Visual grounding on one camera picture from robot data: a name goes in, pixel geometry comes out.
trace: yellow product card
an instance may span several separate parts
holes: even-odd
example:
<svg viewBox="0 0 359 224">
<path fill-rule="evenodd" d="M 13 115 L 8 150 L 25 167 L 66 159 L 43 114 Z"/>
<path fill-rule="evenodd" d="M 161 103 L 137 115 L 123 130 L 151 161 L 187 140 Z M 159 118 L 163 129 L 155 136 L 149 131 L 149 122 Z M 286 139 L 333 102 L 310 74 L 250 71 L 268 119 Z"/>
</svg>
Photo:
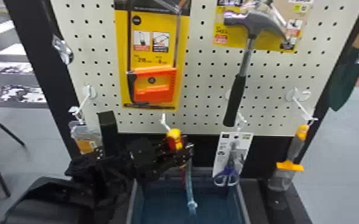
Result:
<svg viewBox="0 0 359 224">
<path fill-rule="evenodd" d="M 245 2 L 225 2 L 217 1 L 216 17 L 213 31 L 213 44 L 232 48 L 244 48 L 247 41 L 247 29 L 244 26 L 224 25 L 224 13 L 234 11 L 236 13 L 246 13 Z M 303 4 L 294 0 L 278 0 L 274 5 L 261 7 L 265 13 L 274 15 L 278 24 L 283 28 L 287 41 L 283 43 L 283 38 L 269 30 L 261 30 L 256 42 L 255 49 L 269 51 L 295 52 L 298 42 L 302 37 L 302 29 L 307 23 L 308 13 L 312 8 L 312 2 L 306 0 Z"/>
<path fill-rule="evenodd" d="M 177 110 L 190 2 L 183 6 L 178 15 L 154 0 L 135 1 L 132 7 L 125 1 L 116 1 L 117 56 L 124 108 Z"/>
</svg>

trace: red and yellow object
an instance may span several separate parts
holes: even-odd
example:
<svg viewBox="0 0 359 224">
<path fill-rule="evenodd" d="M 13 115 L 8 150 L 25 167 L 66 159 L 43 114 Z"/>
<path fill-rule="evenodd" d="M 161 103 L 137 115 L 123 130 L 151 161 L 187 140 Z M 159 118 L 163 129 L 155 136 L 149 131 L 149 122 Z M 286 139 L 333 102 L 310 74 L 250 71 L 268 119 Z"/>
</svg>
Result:
<svg viewBox="0 0 359 224">
<path fill-rule="evenodd" d="M 172 151 L 182 150 L 184 145 L 182 143 L 181 130 L 174 128 L 166 134 L 168 145 Z"/>
</svg>

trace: black hammer handle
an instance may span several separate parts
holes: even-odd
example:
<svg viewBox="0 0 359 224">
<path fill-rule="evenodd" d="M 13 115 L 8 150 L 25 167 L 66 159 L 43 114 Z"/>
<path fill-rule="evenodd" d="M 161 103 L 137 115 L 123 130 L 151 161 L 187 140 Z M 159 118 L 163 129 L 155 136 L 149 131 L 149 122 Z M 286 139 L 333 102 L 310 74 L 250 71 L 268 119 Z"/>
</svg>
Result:
<svg viewBox="0 0 359 224">
<path fill-rule="evenodd" d="M 233 127 L 239 104 L 241 103 L 243 91 L 245 89 L 246 76 L 237 74 L 231 88 L 230 99 L 228 99 L 227 111 L 225 112 L 223 124 L 226 127 Z"/>
</svg>

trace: hammer head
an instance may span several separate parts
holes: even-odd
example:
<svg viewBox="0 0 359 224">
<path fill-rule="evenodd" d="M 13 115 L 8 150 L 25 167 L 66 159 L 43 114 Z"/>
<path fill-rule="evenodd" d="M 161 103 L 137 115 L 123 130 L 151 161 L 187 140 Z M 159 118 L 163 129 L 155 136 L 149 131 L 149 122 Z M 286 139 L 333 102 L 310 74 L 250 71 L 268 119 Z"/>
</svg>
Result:
<svg viewBox="0 0 359 224">
<path fill-rule="evenodd" d="M 224 13 L 224 25 L 226 26 L 244 26 L 250 39 L 255 39 L 262 29 L 270 30 L 280 35 L 284 40 L 286 36 L 279 25 L 266 13 L 260 11 L 249 11 L 248 13 L 235 13 L 234 11 L 226 11 Z"/>
</svg>

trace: scissors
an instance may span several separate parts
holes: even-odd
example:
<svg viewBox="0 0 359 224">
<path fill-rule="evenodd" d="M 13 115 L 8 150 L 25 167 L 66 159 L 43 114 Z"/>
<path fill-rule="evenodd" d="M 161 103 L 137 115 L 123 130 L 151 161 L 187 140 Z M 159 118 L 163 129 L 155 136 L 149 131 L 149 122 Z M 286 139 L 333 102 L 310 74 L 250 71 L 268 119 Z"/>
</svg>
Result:
<svg viewBox="0 0 359 224">
<path fill-rule="evenodd" d="M 233 153 L 230 152 L 227 165 L 223 171 L 214 176 L 213 182 L 216 186 L 234 186 L 238 184 L 239 174 L 235 170 Z"/>
</svg>

